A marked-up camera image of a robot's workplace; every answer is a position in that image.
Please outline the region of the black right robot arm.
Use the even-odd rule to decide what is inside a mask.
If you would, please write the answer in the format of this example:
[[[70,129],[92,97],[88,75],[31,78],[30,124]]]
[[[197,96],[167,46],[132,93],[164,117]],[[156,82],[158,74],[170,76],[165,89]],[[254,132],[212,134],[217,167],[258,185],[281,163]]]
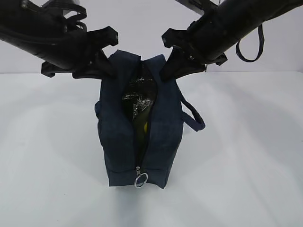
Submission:
[[[225,51],[254,29],[259,33],[258,57],[263,52],[262,24],[302,6],[301,0],[225,0],[216,5],[210,0],[180,0],[179,4],[201,17],[186,30],[168,29],[164,46],[171,55],[160,71],[162,81],[203,72],[207,65],[222,65]]]

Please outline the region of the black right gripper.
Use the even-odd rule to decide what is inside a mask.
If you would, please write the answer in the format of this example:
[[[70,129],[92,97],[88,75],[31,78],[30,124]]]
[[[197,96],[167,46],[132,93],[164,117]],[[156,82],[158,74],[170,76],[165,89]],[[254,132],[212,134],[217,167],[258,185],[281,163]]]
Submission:
[[[206,70],[205,64],[220,66],[227,61],[227,40],[212,21],[194,21],[186,30],[169,28],[162,35],[162,41],[166,48],[173,49],[160,70],[161,80],[201,73]]]

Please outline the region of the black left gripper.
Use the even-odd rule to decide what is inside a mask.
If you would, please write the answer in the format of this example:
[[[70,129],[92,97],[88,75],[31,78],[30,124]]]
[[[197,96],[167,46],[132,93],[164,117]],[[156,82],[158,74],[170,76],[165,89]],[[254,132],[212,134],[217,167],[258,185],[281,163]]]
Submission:
[[[71,73],[74,79],[116,78],[116,70],[103,48],[118,44],[118,32],[107,26],[83,35],[64,42],[54,60],[42,64],[41,73],[50,78],[57,73]]]

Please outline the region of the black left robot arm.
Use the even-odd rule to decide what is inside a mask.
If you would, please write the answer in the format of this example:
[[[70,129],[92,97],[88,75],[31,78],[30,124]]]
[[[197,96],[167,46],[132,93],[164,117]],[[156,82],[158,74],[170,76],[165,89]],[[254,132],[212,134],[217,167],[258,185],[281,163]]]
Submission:
[[[103,48],[118,44],[112,27],[88,31],[86,9],[78,0],[0,2],[0,39],[44,60],[41,74],[70,73],[75,79],[115,78]]]

